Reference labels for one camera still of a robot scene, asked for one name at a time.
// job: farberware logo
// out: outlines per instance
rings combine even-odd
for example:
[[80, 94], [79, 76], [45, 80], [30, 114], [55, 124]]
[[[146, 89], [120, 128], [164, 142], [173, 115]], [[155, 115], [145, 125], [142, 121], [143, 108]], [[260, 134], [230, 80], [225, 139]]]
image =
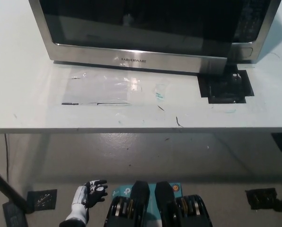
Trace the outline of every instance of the farberware logo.
[[146, 60], [132, 59], [132, 58], [122, 58], [123, 61], [133, 61], [133, 62], [142, 62], [146, 63]]

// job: black tape marker on floor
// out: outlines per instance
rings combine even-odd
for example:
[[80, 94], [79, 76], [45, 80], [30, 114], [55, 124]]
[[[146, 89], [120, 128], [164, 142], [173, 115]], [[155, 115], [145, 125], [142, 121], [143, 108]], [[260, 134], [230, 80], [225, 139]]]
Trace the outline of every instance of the black tape marker on floor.
[[14, 203], [7, 202], [2, 207], [7, 227], [28, 227], [25, 214]]
[[27, 202], [35, 211], [54, 210], [57, 201], [57, 189], [27, 193]]

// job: microwave control panel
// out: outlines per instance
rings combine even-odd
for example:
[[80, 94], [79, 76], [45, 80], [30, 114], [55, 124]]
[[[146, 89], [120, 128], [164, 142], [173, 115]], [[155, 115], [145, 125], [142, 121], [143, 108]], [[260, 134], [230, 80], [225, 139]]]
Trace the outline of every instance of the microwave control panel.
[[235, 33], [235, 43], [257, 39], [271, 0], [245, 0], [241, 19]]

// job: cable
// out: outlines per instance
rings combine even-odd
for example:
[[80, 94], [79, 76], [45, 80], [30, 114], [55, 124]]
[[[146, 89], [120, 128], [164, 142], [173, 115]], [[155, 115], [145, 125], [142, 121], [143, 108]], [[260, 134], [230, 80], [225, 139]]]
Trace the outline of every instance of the cable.
[[4, 140], [5, 140], [5, 148], [7, 154], [7, 182], [9, 182], [9, 146], [8, 146], [8, 139], [6, 134], [4, 134]]

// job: black metal bracket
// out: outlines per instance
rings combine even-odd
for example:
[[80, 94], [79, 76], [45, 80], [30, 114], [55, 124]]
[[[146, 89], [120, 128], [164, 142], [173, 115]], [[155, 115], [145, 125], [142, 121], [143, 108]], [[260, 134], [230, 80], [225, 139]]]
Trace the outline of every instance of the black metal bracket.
[[27, 201], [19, 195], [14, 188], [12, 188], [9, 183], [7, 183], [0, 175], [0, 191], [8, 197], [18, 208], [20, 208], [25, 214], [31, 214], [34, 212], [34, 208], [31, 207]]

